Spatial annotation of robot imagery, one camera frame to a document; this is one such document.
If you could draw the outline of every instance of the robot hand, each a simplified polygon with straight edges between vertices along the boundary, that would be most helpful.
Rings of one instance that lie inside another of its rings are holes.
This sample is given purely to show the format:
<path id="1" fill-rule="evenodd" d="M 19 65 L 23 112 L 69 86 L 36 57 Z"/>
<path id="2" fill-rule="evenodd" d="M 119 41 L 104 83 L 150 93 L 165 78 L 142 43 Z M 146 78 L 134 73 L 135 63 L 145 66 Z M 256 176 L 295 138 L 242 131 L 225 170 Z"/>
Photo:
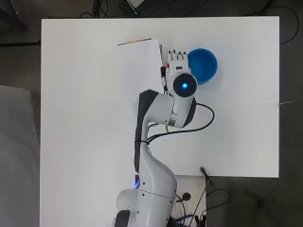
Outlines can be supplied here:
<path id="1" fill-rule="evenodd" d="M 188 66 L 187 53 L 184 52 L 181 54 L 181 51 L 177 54 L 175 50 L 168 52 L 168 62 L 165 65 L 165 68 L 162 69 L 162 86 L 166 92 L 169 92 L 169 87 L 167 81 L 169 79 L 175 78 L 180 73 L 190 74 L 190 68 Z"/>
<path id="2" fill-rule="evenodd" d="M 183 128 L 189 123 L 186 121 L 188 111 L 195 111 L 194 94 L 197 89 L 197 80 L 191 75 L 186 52 L 177 54 L 175 50 L 169 51 L 168 63 L 161 68 L 161 79 L 164 91 L 174 97 L 169 125 Z"/>

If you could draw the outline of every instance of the wire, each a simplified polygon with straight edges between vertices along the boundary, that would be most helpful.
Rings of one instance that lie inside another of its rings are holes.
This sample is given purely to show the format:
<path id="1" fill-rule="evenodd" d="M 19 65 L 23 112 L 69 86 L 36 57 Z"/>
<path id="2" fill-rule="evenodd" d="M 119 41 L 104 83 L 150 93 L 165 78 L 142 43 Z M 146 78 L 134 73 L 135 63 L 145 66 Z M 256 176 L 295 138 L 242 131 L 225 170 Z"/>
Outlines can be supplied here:
<path id="1" fill-rule="evenodd" d="M 187 17 L 190 14 L 192 14 L 193 12 L 197 11 L 199 8 L 201 8 L 202 6 L 206 5 L 210 0 L 205 0 L 204 2 L 202 2 L 200 5 L 198 5 L 197 7 L 195 7 L 194 9 L 188 11 L 187 13 L 185 13 L 182 17 Z"/>
<path id="2" fill-rule="evenodd" d="M 84 13 L 81 14 L 79 17 L 81 18 L 81 17 L 84 16 L 84 15 L 89 15 L 89 16 L 91 16 L 91 17 L 94 17 L 94 15 L 93 15 L 92 13 L 90 13 L 90 12 L 84 12 Z"/>
<path id="3" fill-rule="evenodd" d="M 195 217 L 195 214 L 196 214 L 197 209 L 198 209 L 198 207 L 199 207 L 199 205 L 200 205 L 201 199 L 202 199 L 203 195 L 205 194 L 205 191 L 206 191 L 206 187 L 205 187 L 205 189 L 203 190 L 203 192 L 202 192 L 202 194 L 201 194 L 201 197 L 199 198 L 199 201 L 198 201 L 198 203 L 197 203 L 197 205 L 196 205 L 195 211 L 193 212 L 192 218 L 191 218 L 191 220 L 190 220 L 189 226 L 191 225 L 191 222 L 193 221 L 193 218 Z"/>
<path id="4" fill-rule="evenodd" d="M 183 217 L 185 217 L 187 215 L 187 212 L 186 212 L 186 207 L 184 206 L 184 203 L 181 199 L 181 197 L 179 197 L 177 194 L 176 194 L 176 197 L 178 197 L 179 201 L 181 201 L 181 204 L 182 204 L 182 207 L 183 207 Z M 184 218 L 183 219 L 183 225 L 186 223 L 186 219 Z"/>
<path id="5" fill-rule="evenodd" d="M 295 99 L 295 100 L 290 100 L 290 101 L 283 101 L 283 102 L 280 102 L 278 105 L 279 106 L 282 106 L 282 105 L 285 105 L 285 104 L 291 104 L 291 103 L 294 103 L 294 102 L 297 102 L 297 101 L 301 101 L 303 100 L 303 96 Z"/>
<path id="6" fill-rule="evenodd" d="M 110 18 L 110 16 L 108 15 L 108 1 L 105 0 L 105 4 L 106 4 L 106 10 L 104 11 L 103 7 L 102 7 L 102 3 L 103 3 L 104 0 L 100 0 L 100 10 L 101 12 L 103 13 L 103 17 L 107 17 L 107 18 Z"/>
<path id="7" fill-rule="evenodd" d="M 177 134 L 177 133 L 186 133 L 186 132 L 194 132 L 194 131 L 201 131 L 201 130 L 204 130 L 206 129 L 208 126 L 211 125 L 211 123 L 214 121 L 215 119 L 215 112 L 209 107 L 209 106 L 206 106 L 205 104 L 201 104 L 201 103 L 196 103 L 197 106 L 202 106 L 202 107 L 205 107 L 207 109 L 209 109 L 211 112 L 212 112 L 212 118 L 211 120 L 206 124 L 204 125 L 203 127 L 201 128 L 198 128 L 198 129 L 194 129 L 194 130 L 185 130 L 185 131 L 169 131 L 169 132 L 166 132 L 166 133 L 159 133 L 159 134 L 155 134 L 153 136 L 151 136 L 150 138 L 148 138 L 148 144 L 151 143 L 153 140 L 161 137 L 161 136 L 165 136 L 165 135 L 170 135 L 170 134 Z"/>
<path id="8" fill-rule="evenodd" d="M 230 191 L 228 191 L 227 189 L 222 189 L 222 188 L 215 189 L 215 190 L 213 190 L 213 191 L 208 192 L 208 193 L 206 194 L 206 196 L 208 197 L 208 196 L 210 196 L 211 194 L 213 194 L 213 193 L 215 193 L 215 192 L 225 192 L 225 193 L 227 193 L 227 196 L 228 196 L 228 197 L 227 197 L 226 201 L 224 201 L 224 202 L 222 202 L 222 203 L 220 203 L 220 204 L 218 204 L 218 205 L 215 205 L 215 206 L 211 206 L 211 207 L 209 207 L 209 208 L 206 208 L 206 209 L 202 212 L 202 214 L 200 215 L 199 221 L 202 220 L 202 216 L 203 216 L 203 214 L 204 214 L 206 211 L 209 211 L 209 210 L 212 210 L 212 209 L 215 209 L 215 208 L 222 207 L 222 206 L 224 206 L 224 205 L 227 205 L 227 204 L 230 202 L 231 193 L 230 193 Z"/>
<path id="9" fill-rule="evenodd" d="M 294 17 L 296 19 L 296 30 L 294 32 L 294 35 L 289 40 L 284 41 L 284 42 L 281 43 L 281 44 L 287 44 L 290 41 L 292 41 L 296 37 L 297 33 L 299 32 L 299 29 L 300 29 L 299 17 L 297 16 L 297 13 L 293 9 L 288 8 L 288 7 L 271 7 L 271 9 L 287 9 L 287 10 L 291 11 L 294 14 Z"/>

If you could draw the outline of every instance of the black cable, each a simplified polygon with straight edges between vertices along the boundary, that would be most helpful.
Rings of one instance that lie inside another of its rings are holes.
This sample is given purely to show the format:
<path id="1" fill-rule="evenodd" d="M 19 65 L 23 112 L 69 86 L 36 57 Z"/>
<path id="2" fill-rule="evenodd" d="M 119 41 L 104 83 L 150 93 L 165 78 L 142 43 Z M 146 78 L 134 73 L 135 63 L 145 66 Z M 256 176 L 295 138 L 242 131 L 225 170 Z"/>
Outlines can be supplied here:
<path id="1" fill-rule="evenodd" d="M 202 6 L 204 6 L 205 4 L 207 4 L 210 0 L 205 0 L 204 2 L 202 2 L 200 5 L 198 5 L 197 7 L 195 7 L 194 9 L 188 11 L 187 13 L 185 13 L 182 17 L 187 17 L 190 14 L 192 14 L 193 12 L 197 11 L 198 9 L 200 9 Z"/>
<path id="2" fill-rule="evenodd" d="M 34 43 L 12 43 L 12 44 L 0 44 L 0 47 L 17 47 L 17 46 L 32 46 L 32 45 L 41 45 L 41 41 L 38 40 Z"/>
<path id="3" fill-rule="evenodd" d="M 94 17 L 94 15 L 93 15 L 92 13 L 90 13 L 90 12 L 84 12 L 84 13 L 81 14 L 79 17 L 81 18 L 81 17 L 84 16 L 84 15 L 89 15 L 89 16 L 91 16 L 91 17 Z"/>
<path id="4" fill-rule="evenodd" d="M 271 9 L 287 9 L 287 10 L 291 11 L 294 14 L 294 17 L 296 19 L 296 30 L 295 30 L 295 33 L 294 33 L 294 35 L 289 40 L 284 41 L 284 42 L 281 43 L 281 44 L 287 44 L 291 40 L 293 40 L 295 38 L 295 36 L 297 35 L 297 33 L 299 32 L 299 29 L 300 29 L 300 20 L 299 20 L 299 17 L 297 16 L 296 12 L 293 9 L 288 8 L 288 7 L 271 7 Z"/>
<path id="5" fill-rule="evenodd" d="M 105 4 L 106 4 L 106 10 L 104 11 L 103 7 L 102 7 L 102 3 L 103 3 L 104 0 L 100 0 L 100 10 L 101 12 L 103 13 L 103 17 L 107 17 L 107 18 L 110 18 L 110 16 L 108 15 L 108 1 L 105 0 Z"/>
<path id="6" fill-rule="evenodd" d="M 224 201 L 224 202 L 222 202 L 222 203 L 220 203 L 220 204 L 218 204 L 218 205 L 215 205 L 215 206 L 211 206 L 211 207 L 209 207 L 209 208 L 206 208 L 206 209 L 202 212 L 202 214 L 200 215 L 200 218 L 199 218 L 200 221 L 201 221 L 201 219 L 202 219 L 203 214 L 204 214 L 206 211 L 209 211 L 209 210 L 212 210 L 212 209 L 215 209 L 215 208 L 219 208 L 219 207 L 225 206 L 225 205 L 227 205 L 227 204 L 230 202 L 231 193 L 230 193 L 230 191 L 228 191 L 227 189 L 221 189 L 221 188 L 215 189 L 215 190 L 213 190 L 213 191 L 208 192 L 208 193 L 206 194 L 206 196 L 208 197 L 208 196 L 210 196 L 211 194 L 213 194 L 213 193 L 215 193 L 215 192 L 221 192 L 221 191 L 227 193 L 227 196 L 228 196 L 228 197 L 227 197 L 226 201 Z"/>
<path id="7" fill-rule="evenodd" d="M 205 104 L 201 104 L 201 103 L 197 103 L 196 104 L 197 106 L 203 106 L 205 108 L 208 108 L 211 112 L 212 112 L 212 118 L 211 120 L 206 124 L 204 125 L 203 127 L 201 128 L 198 128 L 198 129 L 194 129 L 194 130 L 185 130 L 185 131 L 170 131 L 170 132 L 166 132 L 166 133 L 159 133 L 159 134 L 155 134 L 153 136 L 151 136 L 150 138 L 148 138 L 148 144 L 152 141 L 152 140 L 155 140 L 161 136 L 165 136 L 165 135 L 170 135 L 170 134 L 177 134 L 177 133 L 186 133 L 186 132 L 194 132 L 194 131 L 201 131 L 201 130 L 204 130 L 206 129 L 208 126 L 211 125 L 211 123 L 214 121 L 215 119 L 215 112 L 208 106 L 206 106 Z"/>
<path id="8" fill-rule="evenodd" d="M 191 218 L 190 223 L 189 223 L 188 226 L 191 225 L 191 222 L 193 221 L 193 218 L 195 217 L 195 214 L 196 214 L 197 209 L 198 209 L 198 207 L 199 207 L 199 205 L 200 205 L 201 199 L 202 199 L 203 195 L 205 194 L 205 191 L 206 191 L 206 187 L 205 187 L 205 189 L 203 190 L 203 192 L 202 192 L 202 194 L 201 194 L 201 197 L 199 198 L 199 201 L 198 201 L 198 203 L 197 203 L 197 205 L 196 205 L 195 211 L 193 212 L 192 218 Z"/>
<path id="9" fill-rule="evenodd" d="M 183 207 L 183 217 L 185 217 L 185 216 L 187 215 L 186 207 L 184 206 L 184 203 L 183 203 L 181 197 L 179 197 L 177 194 L 176 194 L 176 197 L 178 197 L 179 201 L 180 201 L 181 204 L 182 204 L 182 207 Z M 183 219 L 182 225 L 184 225 L 185 223 L 186 223 L 186 220 Z"/>

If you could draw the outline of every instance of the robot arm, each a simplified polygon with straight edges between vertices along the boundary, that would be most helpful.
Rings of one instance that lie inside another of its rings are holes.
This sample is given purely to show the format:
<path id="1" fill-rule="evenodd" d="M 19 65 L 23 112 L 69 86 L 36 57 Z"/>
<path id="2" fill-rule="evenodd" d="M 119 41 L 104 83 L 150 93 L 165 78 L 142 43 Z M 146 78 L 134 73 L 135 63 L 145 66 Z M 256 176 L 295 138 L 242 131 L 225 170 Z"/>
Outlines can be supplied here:
<path id="1" fill-rule="evenodd" d="M 131 205 L 117 214 L 115 227 L 165 227 L 169 221 L 177 182 L 172 171 L 149 153 L 148 125 L 150 122 L 177 128 L 187 125 L 195 112 L 197 81 L 183 57 L 172 58 L 165 80 L 169 95 L 147 90 L 139 96 L 134 168 L 139 174 L 140 187 L 122 191 L 118 196 L 117 203 L 127 197 Z"/>

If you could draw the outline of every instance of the blue light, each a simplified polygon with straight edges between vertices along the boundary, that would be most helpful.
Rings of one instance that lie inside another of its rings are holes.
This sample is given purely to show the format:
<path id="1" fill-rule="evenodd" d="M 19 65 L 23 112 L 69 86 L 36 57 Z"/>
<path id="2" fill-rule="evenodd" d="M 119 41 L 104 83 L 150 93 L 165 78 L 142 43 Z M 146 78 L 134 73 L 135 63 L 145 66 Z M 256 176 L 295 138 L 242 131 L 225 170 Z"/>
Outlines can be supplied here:
<path id="1" fill-rule="evenodd" d="M 187 84 L 187 83 L 183 83 L 183 84 L 182 84 L 182 88 L 183 88 L 183 89 L 186 89 L 187 87 L 188 87 L 188 84 Z"/>

